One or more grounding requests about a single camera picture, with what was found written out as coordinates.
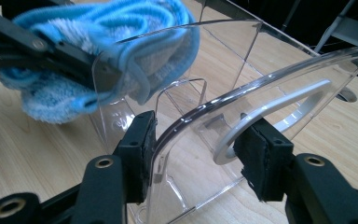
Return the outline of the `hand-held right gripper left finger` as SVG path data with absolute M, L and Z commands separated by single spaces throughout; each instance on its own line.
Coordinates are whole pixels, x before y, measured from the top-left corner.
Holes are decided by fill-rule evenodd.
M 156 141 L 156 115 L 137 115 L 110 155 L 91 160 L 70 224 L 127 224 L 127 205 L 145 201 Z

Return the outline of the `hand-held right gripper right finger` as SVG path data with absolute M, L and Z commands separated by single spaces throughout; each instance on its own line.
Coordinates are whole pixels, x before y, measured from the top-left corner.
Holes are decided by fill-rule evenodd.
M 264 119 L 236 138 L 241 174 L 258 200 L 285 201 L 289 224 L 358 224 L 358 190 L 328 159 L 293 149 Z

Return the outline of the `blue microfibre cloth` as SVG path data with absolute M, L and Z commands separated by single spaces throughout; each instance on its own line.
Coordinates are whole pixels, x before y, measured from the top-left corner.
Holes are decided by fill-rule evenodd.
M 122 76 L 103 94 L 49 70 L 3 68 L 0 81 L 20 91 L 28 116 L 53 124 L 70 122 L 125 96 L 143 105 L 196 59 L 200 30 L 194 22 L 181 0 L 112 0 L 33 9 L 14 23 L 53 43 L 64 41 L 91 55 L 104 52 Z

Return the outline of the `clear acrylic divided organizer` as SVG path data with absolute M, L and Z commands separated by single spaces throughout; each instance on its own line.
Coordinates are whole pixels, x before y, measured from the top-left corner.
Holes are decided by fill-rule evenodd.
M 135 224 L 251 223 L 258 200 L 235 155 L 239 135 L 264 119 L 294 137 L 358 75 L 358 47 L 317 54 L 258 20 L 194 23 L 196 59 L 145 104 L 130 97 L 99 105 L 100 134 L 111 153 L 134 118 L 156 115 L 156 141 Z

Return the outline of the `white desk frame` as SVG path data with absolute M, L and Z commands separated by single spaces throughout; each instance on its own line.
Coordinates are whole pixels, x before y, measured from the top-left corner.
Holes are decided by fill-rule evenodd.
M 350 0 L 337 15 L 314 48 L 315 52 L 319 52 L 331 36 L 358 47 L 358 21 L 347 16 L 355 2 Z

